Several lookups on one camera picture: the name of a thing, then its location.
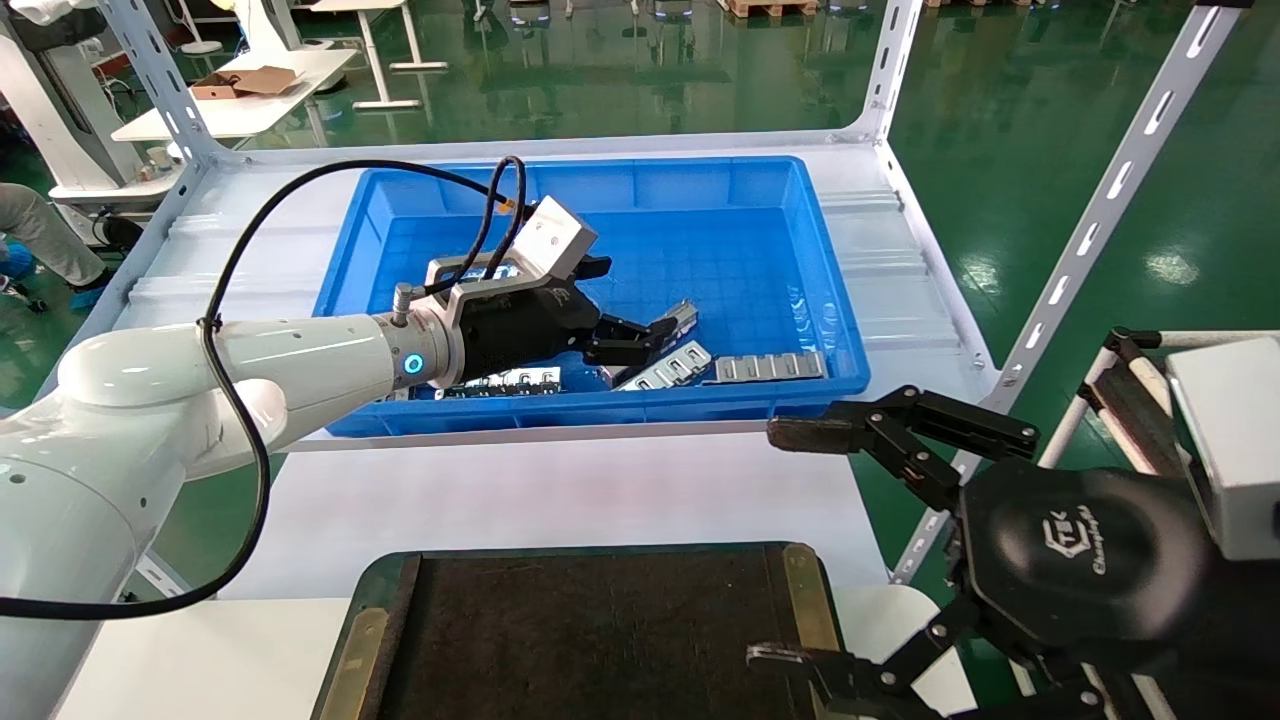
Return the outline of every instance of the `blue plastic tray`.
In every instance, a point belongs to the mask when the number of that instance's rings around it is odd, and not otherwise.
[[[449,169],[480,182],[492,172]],[[502,191],[513,195],[507,174]],[[547,195],[599,233],[593,255],[613,258],[608,277],[579,283],[603,311],[649,323],[687,297],[699,314],[689,337],[713,355],[820,350],[831,377],[611,392],[579,355],[566,354],[536,364],[561,368],[559,395],[376,402],[329,425],[332,433],[763,419],[820,411],[870,382],[831,238],[799,160],[532,163],[527,196]],[[483,206],[480,193],[448,182],[366,172],[314,314],[385,313],[397,282],[420,283],[431,258],[466,252]],[[486,250],[508,218],[495,218]]]

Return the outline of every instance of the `reflective floor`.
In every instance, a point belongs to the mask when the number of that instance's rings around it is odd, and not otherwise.
[[[1061,0],[920,19],[891,135],[991,350],[1004,356],[1185,18],[1192,0]],[[252,147],[836,127],[861,108],[883,0],[813,18],[735,20],[705,0],[563,0],[471,19],[460,0],[412,0],[428,60],[447,73],[388,73],[402,111],[376,97],[364,58]],[[358,35],[353,17],[300,15],[306,35]],[[1107,328],[1280,325],[1280,6],[1235,29],[1083,287],[1015,414],[1051,428]],[[375,20],[384,63],[408,56],[398,14]],[[189,77],[202,74],[196,64]],[[0,178],[49,186],[6,158]],[[0,404],[29,401],[69,315],[0,306]],[[1103,430],[1079,433],[1065,466],[1117,462]],[[920,505],[855,461],[882,542],[900,547]],[[192,580],[221,569],[248,516],[251,478],[189,486],[157,548]],[[892,561],[896,550],[888,552]],[[925,588],[942,593],[932,562]],[[975,652],[982,653],[980,648]],[[989,664],[996,675],[1000,664]]]

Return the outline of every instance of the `gray pants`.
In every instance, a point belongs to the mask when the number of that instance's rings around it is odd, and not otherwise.
[[[106,269],[44,196],[27,186],[0,183],[0,232],[74,286],[93,282]]]

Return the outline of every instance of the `white robotic arm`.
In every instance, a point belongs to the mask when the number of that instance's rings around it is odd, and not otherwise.
[[[383,315],[221,325],[218,359],[264,445],[282,448],[398,388],[448,387],[567,350],[594,364],[655,359],[675,320],[640,328],[602,315],[575,286],[608,272],[586,255],[595,233],[552,199],[530,220],[499,258],[515,266],[503,279],[417,297],[402,284]],[[467,266],[435,260],[429,281]],[[253,455],[196,324],[91,338],[58,379],[0,420],[0,597],[108,603],[182,484]],[[0,717],[49,716],[97,625],[0,616]]]
[[[396,387],[435,379],[449,354],[440,319],[425,309],[403,328],[387,316],[308,318],[228,323],[218,338],[273,450]],[[74,602],[118,597],[183,482],[251,460],[193,324],[73,348],[59,387],[0,421],[0,594]],[[96,629],[0,619],[0,716],[46,716]]]

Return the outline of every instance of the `black cable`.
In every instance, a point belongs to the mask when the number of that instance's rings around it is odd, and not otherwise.
[[[516,233],[525,224],[522,210],[525,206],[525,163],[515,156],[511,158],[511,161],[516,165],[516,209],[512,213],[511,224],[507,225],[507,234],[502,236],[502,242],[498,243],[498,249],[493,251],[493,258],[489,259],[489,265],[484,269],[481,279],[486,281],[493,279],[493,274],[502,266],[502,259],[507,256],[507,250],[516,241]]]
[[[230,564],[212,580],[187,591],[179,596],[166,597],[163,600],[152,600],[146,602],[131,602],[131,603],[109,603],[109,602],[61,602],[51,600],[27,600],[18,597],[0,597],[0,615],[9,618],[29,618],[37,620],[84,620],[84,621],[97,621],[97,620],[124,620],[129,618],[148,618],[151,615],[161,615],[164,612],[173,612],[174,610],[182,610],[189,607],[202,600],[207,600],[218,593],[218,591],[227,587],[244,565],[248,564],[248,559],[253,555],[257,548],[257,542],[262,537],[262,528],[266,521],[266,511],[271,502],[271,465],[269,452],[266,450],[266,443],[262,441],[262,434],[259,432],[257,425],[253,423],[253,416],[250,414],[248,407],[244,406],[244,401],[241,398],[239,392],[236,391],[236,384],[230,375],[227,373],[225,365],[223,365],[221,357],[218,355],[216,334],[218,329],[221,327],[221,316],[219,310],[223,305],[223,297],[227,295],[227,288],[230,287],[232,274],[236,272],[236,265],[239,264],[241,256],[244,255],[244,250],[248,247],[250,240],[253,238],[253,233],[262,225],[266,217],[275,210],[275,208],[284,201],[294,190],[302,187],[303,184],[328,174],[333,174],[342,170],[364,169],[364,168],[378,168],[378,169],[393,169],[393,170],[407,170],[411,173],[430,176],[434,178],[444,179],[448,182],[454,182],[463,187],[468,187],[477,192],[484,192],[488,200],[486,202],[486,218],[481,222],[481,233],[476,237],[475,245],[472,246],[471,256],[474,258],[479,254],[479,246],[484,243],[484,236],[488,232],[488,225],[493,210],[493,201],[502,200],[503,202],[511,202],[508,199],[498,195],[497,182],[502,177],[502,168],[507,163],[511,163],[512,158],[504,158],[504,163],[499,163],[499,169],[494,172],[494,177],[490,186],[483,186],[472,179],[465,178],[462,176],[451,173],[448,170],[440,170],[438,168],[431,168],[428,165],[415,165],[412,163],[402,163],[399,160],[343,160],[340,163],[334,163],[332,165],[324,165],[321,168],[315,168],[314,170],[307,170],[301,176],[293,178],[292,181],[284,183],[284,187],[278,190],[253,215],[253,218],[244,227],[239,238],[236,240],[236,245],[232,247],[230,255],[227,258],[227,264],[223,265],[223,272],[218,277],[218,283],[214,284],[214,292],[209,297],[209,306],[205,309],[204,316],[197,320],[200,327],[200,345],[204,350],[205,360],[209,363],[209,369],[214,375],[214,380],[218,388],[223,391],[227,396],[227,401],[230,404],[232,413],[239,421],[241,428],[248,438],[250,452],[253,456],[253,464],[257,468],[257,497],[253,503],[253,516],[251,519],[250,530],[244,536],[244,542],[241,543],[239,550],[236,551],[236,556],[232,559]],[[517,217],[524,217],[524,205],[515,209]]]
[[[106,246],[110,247],[111,243],[108,242],[108,240],[105,237],[102,237],[102,236],[100,236],[97,233],[97,224],[102,222],[102,218],[105,218],[108,213],[109,213],[109,210],[106,208],[102,208],[102,210],[99,211],[99,214],[93,218],[93,228],[92,229],[93,229],[93,240],[96,240],[96,241],[101,242],[102,245],[106,245]]]
[[[480,232],[476,233],[476,240],[475,240],[475,242],[471,243],[471,250],[467,251],[467,256],[462,260],[462,265],[458,266],[457,272],[454,272],[448,278],[445,278],[443,281],[436,281],[436,282],[434,282],[434,283],[431,283],[429,286],[422,287],[422,291],[421,291],[422,295],[435,295],[438,292],[444,292],[444,291],[449,290],[451,287],[458,284],[460,282],[462,282],[462,277],[467,274],[467,270],[471,269],[471,265],[475,264],[476,255],[480,255],[480,249],[484,246],[485,236],[489,234],[489,227],[493,224],[493,208],[494,208],[494,202],[497,200],[502,200],[504,204],[508,204],[508,205],[511,204],[511,200],[508,200],[508,199],[498,195],[498,183],[502,181],[502,173],[503,173],[503,170],[507,169],[507,165],[511,165],[511,164],[516,165],[516,178],[517,178],[516,179],[516,191],[517,191],[517,200],[516,200],[516,202],[517,202],[517,206],[513,210],[515,215],[513,215],[513,218],[511,220],[511,227],[507,228],[507,236],[515,237],[516,231],[520,229],[518,228],[518,223],[520,223],[521,218],[525,217],[525,210],[524,210],[524,208],[525,208],[525,164],[520,160],[520,158],[516,158],[515,155],[507,155],[502,160],[498,160],[498,164],[493,168],[493,174],[489,176],[489,187],[485,188],[484,214],[481,215],[481,219],[480,219]],[[507,245],[511,245],[508,242],[508,240],[507,240],[507,236],[503,236],[502,242],[506,242]],[[489,279],[490,277],[493,277],[493,273],[488,273],[485,275],[485,279]]]

